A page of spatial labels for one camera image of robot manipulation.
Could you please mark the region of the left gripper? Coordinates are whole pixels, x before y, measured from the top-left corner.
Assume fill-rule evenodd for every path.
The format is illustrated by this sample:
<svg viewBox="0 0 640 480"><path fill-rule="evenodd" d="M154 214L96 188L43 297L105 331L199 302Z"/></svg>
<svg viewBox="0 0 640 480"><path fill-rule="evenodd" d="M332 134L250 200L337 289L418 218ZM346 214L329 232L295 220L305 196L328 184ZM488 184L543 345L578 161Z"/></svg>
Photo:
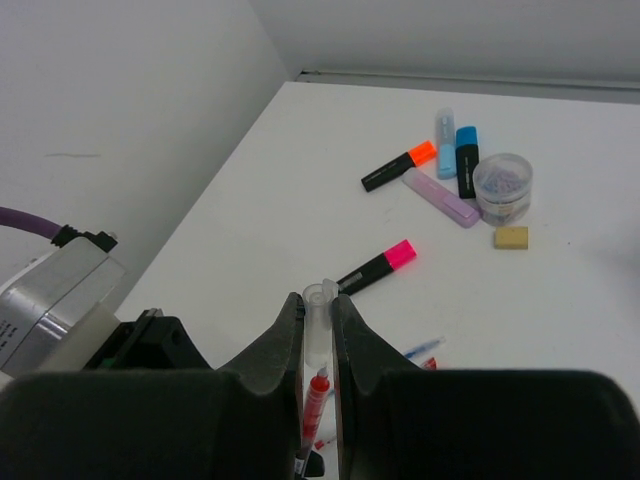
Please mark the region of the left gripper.
<svg viewBox="0 0 640 480"><path fill-rule="evenodd" d="M173 370L211 367L179 318L160 309L122 322L85 364L84 370Z"/></svg>

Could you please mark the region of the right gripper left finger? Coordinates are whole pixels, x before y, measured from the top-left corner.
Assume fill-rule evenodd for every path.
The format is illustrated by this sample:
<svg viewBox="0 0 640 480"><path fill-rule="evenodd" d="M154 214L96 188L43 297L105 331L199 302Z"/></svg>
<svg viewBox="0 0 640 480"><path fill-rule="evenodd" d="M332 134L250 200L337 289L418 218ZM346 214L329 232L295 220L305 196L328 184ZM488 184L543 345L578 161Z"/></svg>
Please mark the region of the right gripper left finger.
<svg viewBox="0 0 640 480"><path fill-rule="evenodd" d="M219 368L29 375L1 394L5 479L290 479L304 307Z"/></svg>

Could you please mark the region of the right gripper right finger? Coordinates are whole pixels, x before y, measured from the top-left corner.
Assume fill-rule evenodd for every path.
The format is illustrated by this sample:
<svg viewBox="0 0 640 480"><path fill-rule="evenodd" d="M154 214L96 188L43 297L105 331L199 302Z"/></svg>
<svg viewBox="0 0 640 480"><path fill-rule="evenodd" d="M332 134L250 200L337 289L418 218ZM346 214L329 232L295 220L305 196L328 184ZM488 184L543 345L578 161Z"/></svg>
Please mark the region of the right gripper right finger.
<svg viewBox="0 0 640 480"><path fill-rule="evenodd" d="M351 299L331 306L343 479L635 479L639 420L610 378L424 370Z"/></svg>

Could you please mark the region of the red gel pen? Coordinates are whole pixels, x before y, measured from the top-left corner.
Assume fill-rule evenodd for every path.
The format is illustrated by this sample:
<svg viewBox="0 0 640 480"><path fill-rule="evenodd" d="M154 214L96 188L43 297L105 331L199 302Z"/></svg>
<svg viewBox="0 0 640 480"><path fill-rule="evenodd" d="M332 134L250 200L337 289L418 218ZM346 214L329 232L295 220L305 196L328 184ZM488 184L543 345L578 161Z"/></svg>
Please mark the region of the red gel pen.
<svg viewBox="0 0 640 480"><path fill-rule="evenodd" d="M310 380L303 405L301 447L296 453L294 465L297 478L305 474L330 388L328 367L324 365Z"/></svg>

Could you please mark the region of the blue gel pen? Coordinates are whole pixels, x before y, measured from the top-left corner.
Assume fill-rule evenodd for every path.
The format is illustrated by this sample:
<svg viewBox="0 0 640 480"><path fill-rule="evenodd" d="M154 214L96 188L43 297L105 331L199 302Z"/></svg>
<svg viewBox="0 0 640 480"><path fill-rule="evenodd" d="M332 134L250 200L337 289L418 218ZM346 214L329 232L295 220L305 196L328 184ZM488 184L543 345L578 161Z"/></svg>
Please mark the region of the blue gel pen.
<svg viewBox="0 0 640 480"><path fill-rule="evenodd" d="M438 338L429 340L427 342L421 343L406 352L403 353L403 356L409 360L412 360L417 357L424 356L443 344L446 341L444 336L440 336Z"/></svg>

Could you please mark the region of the clear pen cap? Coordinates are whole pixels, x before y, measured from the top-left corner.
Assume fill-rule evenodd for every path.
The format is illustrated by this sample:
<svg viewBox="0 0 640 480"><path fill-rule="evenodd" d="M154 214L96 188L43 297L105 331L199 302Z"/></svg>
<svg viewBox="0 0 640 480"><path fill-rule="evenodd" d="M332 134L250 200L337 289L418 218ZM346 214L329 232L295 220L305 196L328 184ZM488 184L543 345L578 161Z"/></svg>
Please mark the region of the clear pen cap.
<svg viewBox="0 0 640 480"><path fill-rule="evenodd" d="M305 363L319 370L328 365L332 345L331 306L338 297L338 284L324 279L305 288L302 294Z"/></svg>

